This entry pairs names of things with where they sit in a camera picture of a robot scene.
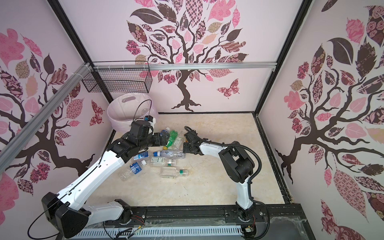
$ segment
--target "pink leaf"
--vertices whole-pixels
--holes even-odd
[[[316,119],[319,120],[320,122],[324,122],[324,121],[328,120],[331,116],[332,116],[332,114],[330,114],[330,113],[322,113],[322,114],[318,115],[316,117]]]
[[[365,106],[365,100],[367,98],[358,98],[355,101],[351,102],[349,105],[349,108],[352,110],[354,113],[358,113],[362,110],[362,108]]]
[[[201,51],[203,51],[203,47],[204,47],[203,44],[198,44],[193,47],[193,50],[195,51],[196,54],[199,54],[201,53]]]
[[[327,170],[325,170],[324,179],[325,179],[325,182],[327,183],[327,185],[329,186],[332,182],[332,174],[331,174],[330,168],[327,168]]]
[[[333,95],[333,97],[331,97],[331,99],[329,100],[329,104],[330,104],[332,107],[335,107],[335,108],[337,108],[337,107],[340,105],[340,102],[341,102],[341,95],[340,95],[340,93],[336,93],[336,94]]]
[[[176,40],[174,40],[174,39],[172,39],[172,48],[173,48],[173,49],[178,49],[178,48],[180,48],[180,44],[179,44],[179,42],[176,41]]]
[[[26,101],[24,105],[24,109],[29,113],[38,113],[39,112],[39,104],[37,103],[35,98],[30,98]]]
[[[347,125],[347,128],[345,129],[345,134],[350,138],[359,138],[367,136],[367,133],[364,131],[364,129],[354,122],[351,122]]]
[[[76,121],[76,120],[73,120],[73,121],[70,121],[68,124],[71,126],[71,127],[76,127],[77,125],[79,125],[79,121]]]
[[[13,108],[13,103],[5,98],[0,98],[0,110],[1,111],[9,111]]]

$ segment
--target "clear plastic bottle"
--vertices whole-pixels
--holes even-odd
[[[177,167],[162,167],[160,170],[160,176],[164,178],[175,178],[177,176],[188,176],[187,169],[178,169]]]
[[[119,172],[121,180],[126,181],[130,176],[138,174],[147,165],[145,160],[140,160],[132,165],[123,166]]]
[[[176,159],[168,159],[165,157],[152,157],[149,162],[151,167],[174,167],[176,166]]]
[[[180,150],[161,150],[153,153],[154,157],[166,157],[172,159],[183,159],[185,158],[185,153]]]
[[[183,143],[185,142],[185,136],[184,134],[186,134],[187,131],[186,130],[182,130],[179,135],[177,136],[176,140],[174,141],[174,143],[172,144],[171,147],[169,147],[169,149],[173,149],[173,150],[183,150]]]
[[[163,147],[163,149],[167,150],[170,146],[172,146],[176,138],[177,138],[177,132],[175,130],[170,131],[168,143],[166,146]]]

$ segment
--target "black cable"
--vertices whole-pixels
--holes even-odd
[[[260,157],[257,155],[257,153],[255,151],[253,151],[252,149],[250,149],[247,146],[244,146],[244,145],[241,145],[241,144],[232,144],[232,143],[231,144],[224,144],[224,143],[218,143],[218,142],[213,142],[213,141],[207,141],[207,140],[204,140],[204,139],[200,138],[197,135],[197,133],[195,133],[190,127],[185,126],[184,129],[187,130],[187,132],[191,133],[193,136],[195,136],[197,139],[201,140],[202,142],[209,143],[209,144],[216,144],[216,145],[219,145],[219,146],[222,146],[222,147],[240,147],[240,148],[242,148],[242,149],[244,149],[246,151],[249,151],[250,153],[252,153],[252,155],[255,156],[255,158],[257,160],[258,166],[257,166],[257,170],[251,175],[251,177],[249,178],[249,180],[247,182],[248,183],[248,197],[249,197],[249,199],[252,202],[260,204],[260,205],[263,205],[265,207],[268,221],[267,221],[266,229],[264,230],[264,232],[260,236],[258,236],[256,238],[247,238],[247,237],[243,237],[243,238],[245,238],[247,240],[251,240],[251,239],[252,240],[258,240],[258,239],[261,239],[262,237],[264,237],[266,235],[266,233],[268,232],[268,229],[269,229],[269,226],[270,226],[269,211],[268,211],[268,208],[265,205],[265,203],[254,200],[254,197],[251,194],[252,179],[254,179],[260,173],[260,171],[262,170],[262,161],[261,161]]]

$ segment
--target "beige floor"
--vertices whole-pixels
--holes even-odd
[[[284,203],[252,114],[159,115],[155,131],[167,126],[177,131],[189,126],[202,138],[225,143],[238,141],[250,147],[262,160],[262,170],[251,186],[252,195],[266,204]],[[151,147],[149,150],[158,149],[161,147]],[[256,170],[257,161],[253,156],[252,159]],[[187,154],[185,159],[178,159],[177,165],[188,169],[189,175],[165,179],[160,177],[159,168],[146,167],[123,182],[118,176],[119,169],[95,190],[87,203],[102,204],[123,199],[131,206],[235,204],[235,183],[228,177],[219,158]]]

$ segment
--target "patterned leaf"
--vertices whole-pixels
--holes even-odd
[[[208,71],[215,78],[224,77],[232,73],[229,69],[209,69]]]
[[[319,149],[319,145],[312,145],[308,151],[308,154],[315,153]]]
[[[215,33],[221,26],[222,23],[220,22],[214,22],[214,23],[211,23],[211,25],[209,25],[208,27],[208,31],[210,33]]]
[[[245,46],[246,42],[242,42],[239,44],[239,42],[229,42],[223,45],[220,45],[225,51],[231,53],[231,52],[238,52],[241,47]]]
[[[51,162],[49,159],[49,153],[47,151],[44,151],[44,150],[38,151],[37,155],[39,156],[39,158],[41,160],[46,161],[46,162]]]
[[[358,113],[362,110],[362,108],[365,106],[365,101],[367,98],[358,98],[351,102],[349,104],[349,108],[352,110],[354,113]]]
[[[329,40],[333,44],[333,57],[336,61],[351,65],[353,60],[353,48],[351,43],[345,38],[332,38]]]
[[[38,73],[41,73],[41,68],[40,68],[40,64],[39,62],[37,61],[36,57],[33,55],[33,53],[31,53],[31,59],[29,60],[29,64],[31,65],[31,67]]]
[[[147,8],[137,9],[131,14],[131,17],[132,16],[138,16],[141,20],[148,24],[156,24],[163,21],[159,14]]]
[[[221,27],[221,35],[224,36],[227,32],[228,32],[228,29],[229,29],[229,26],[231,25],[231,21],[229,21],[229,23],[226,23],[224,24],[222,27]]]
[[[372,47],[368,42],[360,45],[360,50],[358,51],[358,59],[356,61],[356,69],[362,78],[372,70],[376,63],[375,59],[376,53],[374,47]]]
[[[325,51],[323,49],[323,45],[320,45],[319,49],[317,49],[317,51],[315,52],[311,63],[311,71],[313,75],[316,75],[320,71],[321,67],[324,64],[324,60]]]
[[[324,172],[324,179],[325,179],[325,182],[327,183],[327,185],[331,185],[331,182],[332,182],[332,173],[331,173],[331,169],[330,168],[327,168],[327,170],[325,170]]]
[[[355,179],[363,187],[366,187],[366,188],[374,190],[374,191],[383,191],[384,192],[384,187],[379,182],[377,182],[376,180],[374,180],[370,177],[355,177]]]
[[[185,12],[184,12],[183,16],[180,19],[180,25],[179,25],[180,31],[184,31],[185,29],[187,29],[188,23],[189,23],[189,21],[188,21],[187,16],[185,15]]]
[[[384,166],[380,164],[368,164],[359,170],[369,176],[376,176],[384,171]]]
[[[333,182],[344,200],[367,218],[363,193],[353,178],[345,172],[336,169]]]
[[[321,74],[317,77],[317,80],[315,81],[313,88],[312,88],[312,93],[313,93],[313,103],[316,104],[323,93],[323,81],[321,80]]]
[[[158,54],[162,55],[162,56],[167,56],[167,52],[166,50],[158,43],[156,43],[155,41],[152,41],[152,39],[150,39],[150,42],[152,44],[152,47],[153,49],[155,50],[155,52],[157,52]]]
[[[203,38],[205,34],[205,22],[202,20],[196,30],[196,41]]]
[[[296,115],[299,113],[299,110],[294,110],[292,113],[291,113],[291,115],[289,115],[289,117],[288,118],[291,118],[291,119],[293,119],[293,118],[295,118],[296,117]]]
[[[30,181],[25,180],[25,179],[19,179],[19,180],[17,180],[17,186],[23,192],[29,192],[33,196],[33,185]]]
[[[329,130],[329,133],[328,133],[328,137],[334,137],[334,136],[337,136],[339,133],[341,133],[341,131],[343,130],[344,128],[340,128],[340,127],[333,127]]]
[[[327,71],[325,71],[325,83],[328,85],[334,85],[336,83],[335,77]]]
[[[176,13],[172,10],[172,8],[166,4],[157,3],[157,8],[159,12],[164,16],[165,19],[176,23]]]
[[[362,94],[371,94],[376,92],[381,88],[384,82],[384,74],[371,78],[370,80],[364,82],[359,89],[357,89],[358,93]]]

